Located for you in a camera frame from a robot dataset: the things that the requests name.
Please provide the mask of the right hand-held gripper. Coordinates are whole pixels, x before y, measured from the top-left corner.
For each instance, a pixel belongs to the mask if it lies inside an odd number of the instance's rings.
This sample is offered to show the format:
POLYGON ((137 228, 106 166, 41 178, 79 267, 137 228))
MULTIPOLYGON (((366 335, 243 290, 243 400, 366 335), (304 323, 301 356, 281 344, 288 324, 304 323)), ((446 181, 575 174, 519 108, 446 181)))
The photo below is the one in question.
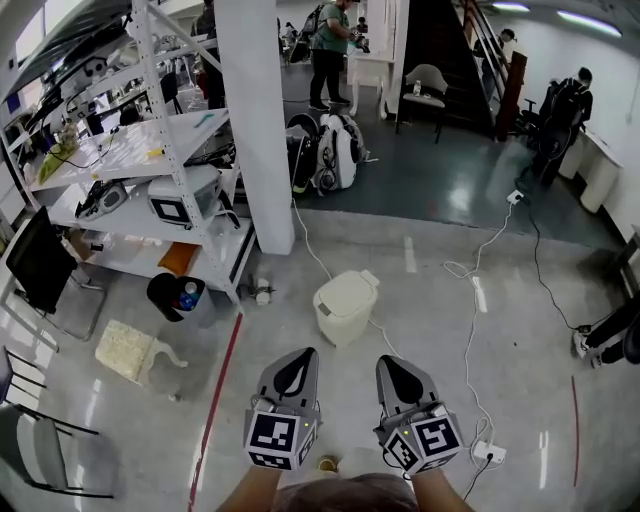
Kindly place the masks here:
POLYGON ((383 454, 406 475, 439 468, 463 450, 457 419, 436 401, 438 392, 429 374, 405 359, 383 355, 375 377, 385 416, 373 432, 383 454), (402 403, 436 402, 394 415, 395 398, 402 403))

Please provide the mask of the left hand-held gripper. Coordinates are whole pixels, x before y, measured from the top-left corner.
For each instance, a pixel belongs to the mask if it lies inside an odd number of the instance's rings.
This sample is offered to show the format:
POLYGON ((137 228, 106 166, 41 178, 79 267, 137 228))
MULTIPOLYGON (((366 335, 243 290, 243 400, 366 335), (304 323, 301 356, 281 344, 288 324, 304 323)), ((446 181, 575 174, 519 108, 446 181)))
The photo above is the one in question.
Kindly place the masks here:
POLYGON ((252 465, 275 470, 302 467, 321 425, 319 405, 315 405, 318 371, 314 348, 294 350, 264 369, 258 383, 261 396, 254 396, 245 411, 243 447, 252 465), (300 398, 303 408, 266 397, 300 398))

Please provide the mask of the cream lidded trash bin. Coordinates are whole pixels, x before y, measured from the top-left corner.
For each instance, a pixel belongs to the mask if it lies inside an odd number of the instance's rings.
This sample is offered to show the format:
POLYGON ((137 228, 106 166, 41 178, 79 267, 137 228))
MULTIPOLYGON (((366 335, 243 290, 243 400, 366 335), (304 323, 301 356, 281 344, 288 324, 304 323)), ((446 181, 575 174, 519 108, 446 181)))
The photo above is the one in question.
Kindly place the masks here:
POLYGON ((319 329, 336 348, 364 332, 378 299, 379 280, 369 271, 345 271, 321 286, 313 297, 319 329))

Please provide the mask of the person's left forearm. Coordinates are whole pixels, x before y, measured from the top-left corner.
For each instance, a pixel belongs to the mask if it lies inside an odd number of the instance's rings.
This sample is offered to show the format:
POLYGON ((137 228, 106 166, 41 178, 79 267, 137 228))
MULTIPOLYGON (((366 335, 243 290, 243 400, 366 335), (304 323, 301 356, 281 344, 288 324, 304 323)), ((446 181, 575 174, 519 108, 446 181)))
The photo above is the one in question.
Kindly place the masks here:
POLYGON ((270 512, 282 471, 251 466, 216 512, 270 512))

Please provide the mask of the person's right forearm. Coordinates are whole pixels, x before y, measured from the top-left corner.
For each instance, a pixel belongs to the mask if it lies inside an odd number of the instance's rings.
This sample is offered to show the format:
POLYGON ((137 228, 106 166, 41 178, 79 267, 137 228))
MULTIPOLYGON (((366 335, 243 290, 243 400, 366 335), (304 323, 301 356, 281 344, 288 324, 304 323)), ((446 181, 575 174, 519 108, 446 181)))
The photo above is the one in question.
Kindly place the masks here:
POLYGON ((439 468, 411 476, 420 512, 475 512, 439 468))

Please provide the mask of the grey waste bin black bag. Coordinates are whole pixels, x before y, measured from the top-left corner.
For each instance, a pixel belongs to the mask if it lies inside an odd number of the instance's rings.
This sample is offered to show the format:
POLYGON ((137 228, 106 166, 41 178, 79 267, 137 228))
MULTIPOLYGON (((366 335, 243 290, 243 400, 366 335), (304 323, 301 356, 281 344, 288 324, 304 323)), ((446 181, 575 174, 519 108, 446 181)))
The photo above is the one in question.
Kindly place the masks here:
POLYGON ((208 328, 214 322, 215 307, 205 282, 190 276, 176 277, 171 273, 161 273, 151 279, 146 294, 156 309, 171 323, 192 324, 198 328, 208 328), (179 311, 172 307, 172 302, 185 292, 185 284, 194 282, 198 296, 196 307, 192 311, 179 311))

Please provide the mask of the orange pad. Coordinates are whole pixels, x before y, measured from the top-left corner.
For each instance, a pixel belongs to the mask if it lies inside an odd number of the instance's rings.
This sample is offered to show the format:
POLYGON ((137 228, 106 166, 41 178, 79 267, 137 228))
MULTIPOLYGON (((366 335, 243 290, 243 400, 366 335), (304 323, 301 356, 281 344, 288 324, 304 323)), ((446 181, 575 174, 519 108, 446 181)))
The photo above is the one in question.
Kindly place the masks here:
POLYGON ((199 249, 199 245, 173 242, 161 257, 157 266, 168 270, 176 276, 184 276, 187 274, 199 249))

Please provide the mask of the white ornate stool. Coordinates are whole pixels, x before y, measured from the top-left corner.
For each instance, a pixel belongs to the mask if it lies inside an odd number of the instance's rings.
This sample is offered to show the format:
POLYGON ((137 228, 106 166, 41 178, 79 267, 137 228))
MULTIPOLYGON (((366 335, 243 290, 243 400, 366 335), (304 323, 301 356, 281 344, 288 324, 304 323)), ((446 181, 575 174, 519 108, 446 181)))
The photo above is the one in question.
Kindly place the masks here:
POLYGON ((189 365, 169 344, 114 319, 107 323, 95 350, 95 358, 105 367, 145 389, 151 388, 149 372, 159 354, 178 368, 189 365))

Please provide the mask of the black backpack shell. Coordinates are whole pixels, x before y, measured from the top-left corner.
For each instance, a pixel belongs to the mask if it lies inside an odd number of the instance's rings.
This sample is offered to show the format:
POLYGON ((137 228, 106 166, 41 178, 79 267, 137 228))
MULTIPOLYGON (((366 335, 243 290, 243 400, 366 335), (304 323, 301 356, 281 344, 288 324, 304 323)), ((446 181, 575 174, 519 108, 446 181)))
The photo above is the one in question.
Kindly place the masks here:
POLYGON ((316 173, 319 127, 313 117, 299 113, 289 120, 285 135, 292 192, 302 194, 316 173))

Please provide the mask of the white backpack shell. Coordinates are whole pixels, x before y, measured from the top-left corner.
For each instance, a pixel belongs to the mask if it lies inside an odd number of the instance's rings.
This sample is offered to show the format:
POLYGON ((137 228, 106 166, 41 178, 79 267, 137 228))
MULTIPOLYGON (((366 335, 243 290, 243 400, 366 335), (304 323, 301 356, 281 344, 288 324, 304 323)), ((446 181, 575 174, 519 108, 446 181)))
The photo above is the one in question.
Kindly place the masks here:
POLYGON ((369 158, 358 124, 349 115, 323 114, 317 142, 312 184, 318 194, 350 188, 357 166, 369 158))

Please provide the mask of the brown cardboard box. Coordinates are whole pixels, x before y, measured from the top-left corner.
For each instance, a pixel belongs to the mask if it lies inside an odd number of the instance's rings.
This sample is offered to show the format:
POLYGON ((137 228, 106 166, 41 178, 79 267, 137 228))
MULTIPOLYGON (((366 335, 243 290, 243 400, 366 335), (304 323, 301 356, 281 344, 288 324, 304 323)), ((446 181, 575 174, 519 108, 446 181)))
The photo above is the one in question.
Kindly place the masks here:
POLYGON ((68 229, 64 235, 80 261, 88 260, 94 253, 91 243, 84 239, 85 231, 82 229, 68 229))

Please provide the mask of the white round-faced device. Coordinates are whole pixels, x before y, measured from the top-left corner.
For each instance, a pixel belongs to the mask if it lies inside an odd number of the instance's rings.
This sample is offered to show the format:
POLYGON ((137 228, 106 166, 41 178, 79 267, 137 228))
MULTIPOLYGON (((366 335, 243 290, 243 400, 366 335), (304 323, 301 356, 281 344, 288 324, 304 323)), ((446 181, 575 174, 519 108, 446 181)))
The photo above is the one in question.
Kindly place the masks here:
POLYGON ((109 214, 128 199, 128 194, 121 181, 96 181, 86 199, 76 206, 76 219, 92 221, 109 214))

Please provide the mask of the white square pillar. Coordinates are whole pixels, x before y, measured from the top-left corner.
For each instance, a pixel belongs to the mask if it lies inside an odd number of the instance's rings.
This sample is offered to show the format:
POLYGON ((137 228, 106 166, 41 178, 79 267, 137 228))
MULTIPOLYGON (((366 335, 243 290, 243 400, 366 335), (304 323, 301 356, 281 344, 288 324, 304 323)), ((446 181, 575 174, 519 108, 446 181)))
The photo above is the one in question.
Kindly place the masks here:
POLYGON ((291 213, 275 0, 214 0, 234 141, 261 250, 288 255, 291 213))

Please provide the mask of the white metal shelving rack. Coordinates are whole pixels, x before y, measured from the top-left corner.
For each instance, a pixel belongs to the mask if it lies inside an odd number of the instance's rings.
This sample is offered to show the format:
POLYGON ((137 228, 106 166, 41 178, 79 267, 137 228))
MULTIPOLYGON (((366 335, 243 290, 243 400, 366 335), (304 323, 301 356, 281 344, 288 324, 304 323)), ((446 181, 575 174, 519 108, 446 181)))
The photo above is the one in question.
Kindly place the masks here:
POLYGON ((199 245, 187 275, 237 301, 256 240, 251 220, 233 209, 240 174, 233 146, 206 146, 230 120, 227 109, 175 112, 164 103, 161 66, 188 54, 214 61, 217 42, 191 35, 150 0, 77 0, 25 60, 21 31, 43 20, 47 0, 0 0, 0 157, 39 209, 57 189, 51 222, 96 232, 96 266, 153 277, 173 242, 199 245), (20 94, 10 113, 8 95, 20 94), (199 128, 194 125, 214 113, 199 128), (42 185, 48 152, 65 162, 42 185), (74 212, 96 181, 122 182, 128 199, 95 220, 74 212))

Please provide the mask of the white side table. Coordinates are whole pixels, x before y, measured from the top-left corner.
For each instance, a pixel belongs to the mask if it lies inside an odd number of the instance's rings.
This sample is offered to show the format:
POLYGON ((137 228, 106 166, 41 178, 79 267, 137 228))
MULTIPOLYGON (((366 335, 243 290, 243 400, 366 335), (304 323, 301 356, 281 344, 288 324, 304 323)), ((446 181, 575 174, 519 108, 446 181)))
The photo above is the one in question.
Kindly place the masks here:
POLYGON ((587 211, 596 213, 622 169, 604 141, 589 130, 580 130, 574 144, 567 149, 558 173, 569 180, 578 176, 585 181, 580 202, 587 211))

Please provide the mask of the black swivel chair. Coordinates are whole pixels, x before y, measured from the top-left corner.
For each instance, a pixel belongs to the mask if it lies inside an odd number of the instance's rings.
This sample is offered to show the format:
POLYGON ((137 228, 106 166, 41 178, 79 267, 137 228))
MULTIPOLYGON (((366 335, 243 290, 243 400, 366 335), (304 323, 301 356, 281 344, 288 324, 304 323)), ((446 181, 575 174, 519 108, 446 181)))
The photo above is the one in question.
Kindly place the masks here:
POLYGON ((540 123, 540 115, 533 111, 537 102, 528 98, 525 98, 524 101, 527 103, 527 107, 519 112, 520 126, 524 134, 535 136, 540 123))

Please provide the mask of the black dining chair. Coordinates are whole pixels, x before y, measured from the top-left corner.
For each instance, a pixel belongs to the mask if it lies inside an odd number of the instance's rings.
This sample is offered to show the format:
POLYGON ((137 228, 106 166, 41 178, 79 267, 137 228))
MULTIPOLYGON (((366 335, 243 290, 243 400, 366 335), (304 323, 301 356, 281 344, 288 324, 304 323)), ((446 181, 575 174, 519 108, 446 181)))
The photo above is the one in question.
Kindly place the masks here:
POLYGON ((164 103, 172 103, 177 114, 182 114, 182 108, 178 101, 178 80, 175 72, 168 72, 160 79, 161 92, 164 103))

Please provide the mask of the beige chair black legs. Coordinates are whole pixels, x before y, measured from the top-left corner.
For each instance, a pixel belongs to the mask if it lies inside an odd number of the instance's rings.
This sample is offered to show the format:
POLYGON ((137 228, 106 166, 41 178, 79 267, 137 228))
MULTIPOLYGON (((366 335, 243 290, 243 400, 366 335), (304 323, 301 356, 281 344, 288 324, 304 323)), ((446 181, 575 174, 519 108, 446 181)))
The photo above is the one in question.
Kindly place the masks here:
POLYGON ((435 143, 438 144, 442 133, 442 120, 446 112, 446 95, 448 83, 441 71, 432 64, 418 64, 412 71, 402 77, 398 111, 395 121, 395 133, 400 131, 402 122, 409 122, 409 105, 414 104, 436 113, 435 143), (413 84, 420 80, 422 84, 421 95, 413 95, 413 84))

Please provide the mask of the yellow-green bag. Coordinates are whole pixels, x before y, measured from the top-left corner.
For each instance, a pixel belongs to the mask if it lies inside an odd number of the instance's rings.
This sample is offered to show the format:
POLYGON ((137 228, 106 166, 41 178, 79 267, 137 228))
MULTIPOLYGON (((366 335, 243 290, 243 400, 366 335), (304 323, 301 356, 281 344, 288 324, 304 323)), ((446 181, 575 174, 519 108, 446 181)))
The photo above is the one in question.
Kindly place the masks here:
POLYGON ((66 156, 64 152, 48 152, 38 170, 37 182, 39 185, 44 184, 49 177, 65 162, 66 156))

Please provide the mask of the white ornate table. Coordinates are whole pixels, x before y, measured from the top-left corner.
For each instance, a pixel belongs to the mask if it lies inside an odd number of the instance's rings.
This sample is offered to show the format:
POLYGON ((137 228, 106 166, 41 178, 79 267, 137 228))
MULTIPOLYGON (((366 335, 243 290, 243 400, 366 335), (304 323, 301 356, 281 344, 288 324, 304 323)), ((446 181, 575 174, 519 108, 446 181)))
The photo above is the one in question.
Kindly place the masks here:
POLYGON ((350 116, 355 116, 359 106, 360 86, 376 80, 379 118, 387 119, 387 98, 391 92, 394 59, 383 54, 354 53, 349 69, 352 73, 352 100, 350 116))

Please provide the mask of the dark wooden staircase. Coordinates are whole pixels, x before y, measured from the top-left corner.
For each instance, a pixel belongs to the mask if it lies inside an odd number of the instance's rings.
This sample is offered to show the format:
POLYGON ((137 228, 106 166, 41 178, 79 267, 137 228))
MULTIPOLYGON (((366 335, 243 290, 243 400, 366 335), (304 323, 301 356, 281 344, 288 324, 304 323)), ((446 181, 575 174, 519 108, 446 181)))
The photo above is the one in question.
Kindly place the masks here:
MULTIPOLYGON (((441 71, 449 86, 442 128, 464 128, 501 142, 516 132, 527 57, 515 49, 515 39, 505 44, 510 66, 502 66, 495 76, 496 89, 488 103, 481 59, 473 55, 477 39, 491 41, 499 34, 478 0, 410 0, 402 77, 422 63, 441 71)), ((436 113, 425 107, 410 104, 409 114, 409 122, 436 122, 436 113)))

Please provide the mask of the grey chair black frame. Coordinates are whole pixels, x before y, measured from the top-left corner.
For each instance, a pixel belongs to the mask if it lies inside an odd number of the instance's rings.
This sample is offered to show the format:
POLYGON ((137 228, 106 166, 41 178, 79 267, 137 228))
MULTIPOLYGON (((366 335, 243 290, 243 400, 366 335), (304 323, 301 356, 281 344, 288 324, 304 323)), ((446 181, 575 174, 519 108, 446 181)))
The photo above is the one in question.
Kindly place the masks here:
POLYGON ((0 345, 0 461, 28 486, 79 498, 114 499, 112 492, 93 492, 69 484, 60 436, 75 433, 99 437, 100 432, 74 425, 19 403, 7 400, 15 378, 35 382, 18 374, 12 366, 15 355, 0 345))

